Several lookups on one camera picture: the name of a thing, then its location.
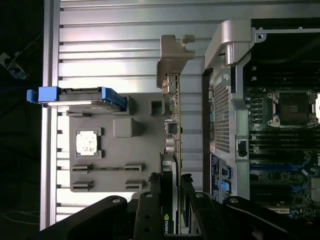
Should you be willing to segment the green RAM stick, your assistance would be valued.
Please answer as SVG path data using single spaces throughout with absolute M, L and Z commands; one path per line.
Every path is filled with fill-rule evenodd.
M 125 167 L 98 167 L 98 166 L 88 166 L 86 171 L 87 172 L 94 172 L 94 171 L 125 171 Z

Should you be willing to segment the grey parts rack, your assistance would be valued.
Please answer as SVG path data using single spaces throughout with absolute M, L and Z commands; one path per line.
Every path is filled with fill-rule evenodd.
M 140 192 L 148 187 L 151 173 L 160 170 L 165 149 L 166 105 L 160 93 L 133 93 L 127 109 L 105 112 L 72 106 L 69 117 L 70 189 L 73 192 Z M 76 151 L 76 135 L 94 131 L 97 152 Z M 87 167 L 124 167 L 120 171 L 92 171 Z

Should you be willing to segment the long PCIe expansion slot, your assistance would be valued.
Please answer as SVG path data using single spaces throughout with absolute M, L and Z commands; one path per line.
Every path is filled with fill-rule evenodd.
M 295 172 L 304 168 L 308 162 L 301 164 L 251 164 L 251 171 L 278 171 L 278 172 Z
M 268 185 L 268 184 L 255 184 L 250 186 L 251 194 L 285 194 L 290 195 L 298 193 L 308 188 L 307 184 L 303 185 Z

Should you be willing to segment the green motherboard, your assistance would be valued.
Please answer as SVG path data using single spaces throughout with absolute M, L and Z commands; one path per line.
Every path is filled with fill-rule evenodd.
M 290 219 L 320 222 L 320 122 L 311 128 L 275 128 L 268 125 L 272 118 L 272 101 L 267 93 L 281 90 L 310 90 L 320 93 L 320 87 L 261 87 L 245 93 L 248 107 L 248 159 L 258 165 L 308 164 L 297 171 L 256 171 L 249 169 L 251 185 L 307 184 L 305 190 L 292 194 L 252 194 L 250 199 Z

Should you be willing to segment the silver CPU chip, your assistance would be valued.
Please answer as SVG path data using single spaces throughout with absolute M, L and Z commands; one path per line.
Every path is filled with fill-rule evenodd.
M 94 156 L 98 150 L 98 137 L 93 130 L 76 134 L 76 152 L 81 156 Z

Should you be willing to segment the black grey PC case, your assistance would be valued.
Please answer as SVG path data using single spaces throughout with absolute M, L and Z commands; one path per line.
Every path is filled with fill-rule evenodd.
M 203 115 L 208 137 L 203 145 L 209 151 L 210 192 L 219 203 L 232 196 L 254 202 L 250 198 L 246 91 L 253 87 L 320 88 L 320 17 L 223 21 L 205 52 L 202 79 L 208 86 L 208 109 Z M 222 167 L 231 168 L 231 179 L 222 176 Z M 219 189 L 219 180 L 230 182 L 230 194 Z M 297 240 L 320 240 L 320 221 L 275 213 L 292 222 Z

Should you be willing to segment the hard disk with blue carrier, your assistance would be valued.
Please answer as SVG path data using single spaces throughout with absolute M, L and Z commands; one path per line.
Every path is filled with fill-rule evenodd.
M 44 108 L 79 107 L 82 109 L 104 109 L 111 112 L 127 110 L 127 99 L 112 88 L 60 88 L 41 86 L 37 90 L 26 92 L 29 103 L 42 105 Z

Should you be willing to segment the CPU socket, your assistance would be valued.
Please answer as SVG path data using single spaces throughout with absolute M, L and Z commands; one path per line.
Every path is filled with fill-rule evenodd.
M 270 127 L 278 129 L 313 128 L 319 124 L 316 114 L 318 94 L 311 90 L 276 90 L 267 93 L 271 99 Z

